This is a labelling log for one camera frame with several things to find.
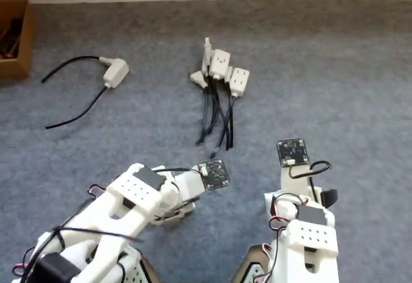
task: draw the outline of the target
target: connector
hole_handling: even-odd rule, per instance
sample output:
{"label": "connector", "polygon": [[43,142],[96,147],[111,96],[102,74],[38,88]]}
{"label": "connector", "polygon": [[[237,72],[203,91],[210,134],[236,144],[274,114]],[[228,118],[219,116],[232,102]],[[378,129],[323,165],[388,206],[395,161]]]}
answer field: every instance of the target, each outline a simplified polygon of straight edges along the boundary
{"label": "connector", "polygon": [[247,80],[250,72],[245,69],[235,68],[232,77],[230,78],[230,92],[232,96],[239,97],[245,92]]}
{"label": "connector", "polygon": [[230,53],[223,50],[214,50],[209,75],[215,80],[225,78],[227,68],[229,67]]}
{"label": "connector", "polygon": [[232,76],[233,73],[233,67],[229,66],[226,70],[226,74],[225,74],[225,83],[230,82],[230,78]]}
{"label": "connector", "polygon": [[195,84],[198,84],[203,89],[207,87],[205,77],[203,76],[201,71],[197,71],[191,74],[191,81],[194,82]]}
{"label": "connector", "polygon": [[201,61],[201,72],[203,73],[203,75],[208,76],[209,72],[207,71],[207,68],[210,66],[211,64],[211,58],[212,58],[212,44],[209,40],[208,37],[205,38],[205,50],[203,52],[203,59]]}
{"label": "connector", "polygon": [[127,73],[129,73],[129,66],[123,59],[110,59],[100,57],[99,61],[109,66],[108,70],[104,73],[103,76],[104,85],[107,88],[116,88],[122,82]]}

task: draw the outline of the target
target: floor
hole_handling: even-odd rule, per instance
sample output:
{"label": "floor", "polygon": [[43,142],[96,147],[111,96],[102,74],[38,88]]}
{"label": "floor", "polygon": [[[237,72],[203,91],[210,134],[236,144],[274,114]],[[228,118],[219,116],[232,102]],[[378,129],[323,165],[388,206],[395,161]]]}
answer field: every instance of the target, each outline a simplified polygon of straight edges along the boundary
{"label": "floor", "polygon": [[[263,194],[279,189],[276,144],[302,137],[333,169],[338,188],[341,282],[412,282],[412,3],[401,1],[195,1],[35,5],[30,79],[0,89],[0,274],[40,234],[134,162],[191,167],[204,36],[251,71],[235,105],[235,147],[221,151],[230,187],[207,192],[175,227],[149,226],[138,247],[166,283],[229,282],[249,246],[271,241]],[[130,74],[83,119],[103,69],[84,54],[121,57]]]}

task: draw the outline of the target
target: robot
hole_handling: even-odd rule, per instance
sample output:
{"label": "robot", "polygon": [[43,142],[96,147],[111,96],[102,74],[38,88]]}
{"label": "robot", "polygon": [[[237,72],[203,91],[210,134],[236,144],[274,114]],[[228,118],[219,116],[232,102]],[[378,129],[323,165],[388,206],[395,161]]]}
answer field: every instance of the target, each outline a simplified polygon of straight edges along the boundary
{"label": "robot", "polygon": [[[339,283],[336,190],[312,177],[331,168],[310,163],[302,139],[277,143],[281,189],[265,194],[269,228],[276,238],[252,247],[232,283]],[[172,171],[182,173],[173,176]],[[12,283],[154,283],[158,278],[130,245],[143,228],[183,218],[206,190],[229,185],[221,160],[191,169],[149,169],[133,164],[100,196],[87,200],[64,223],[38,239]]]}
{"label": "robot", "polygon": [[[173,176],[172,171],[184,172]],[[133,164],[102,188],[103,194],[41,235],[13,283],[152,283],[142,255],[129,243],[149,223],[182,218],[195,209],[200,194],[228,185],[221,160],[191,169]]]}
{"label": "robot", "polygon": [[279,141],[277,152],[281,189],[265,194],[276,238],[249,249],[233,282],[339,283],[335,216],[328,210],[338,199],[337,190],[322,190],[312,180],[332,166],[327,161],[311,164],[300,138]]}

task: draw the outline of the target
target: cardboard box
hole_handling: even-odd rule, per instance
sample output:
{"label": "cardboard box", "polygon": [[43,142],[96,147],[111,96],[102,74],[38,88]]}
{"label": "cardboard box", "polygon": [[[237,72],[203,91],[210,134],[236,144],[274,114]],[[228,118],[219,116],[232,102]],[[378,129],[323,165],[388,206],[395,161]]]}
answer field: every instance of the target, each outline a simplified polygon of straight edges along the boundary
{"label": "cardboard box", "polygon": [[23,18],[19,53],[16,59],[0,59],[0,80],[26,78],[32,68],[35,21],[29,0],[0,0],[0,29],[7,28],[13,18]]}

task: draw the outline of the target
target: circuit board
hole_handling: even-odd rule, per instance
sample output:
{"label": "circuit board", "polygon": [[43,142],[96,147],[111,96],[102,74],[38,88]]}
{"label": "circuit board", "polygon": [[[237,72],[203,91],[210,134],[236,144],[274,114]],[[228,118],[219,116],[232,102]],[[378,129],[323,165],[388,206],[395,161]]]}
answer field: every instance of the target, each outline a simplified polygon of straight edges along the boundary
{"label": "circuit board", "polygon": [[279,140],[276,144],[279,162],[282,167],[309,164],[309,156],[304,140]]}
{"label": "circuit board", "polygon": [[229,185],[229,174],[222,160],[199,163],[198,168],[206,190],[216,190]]}

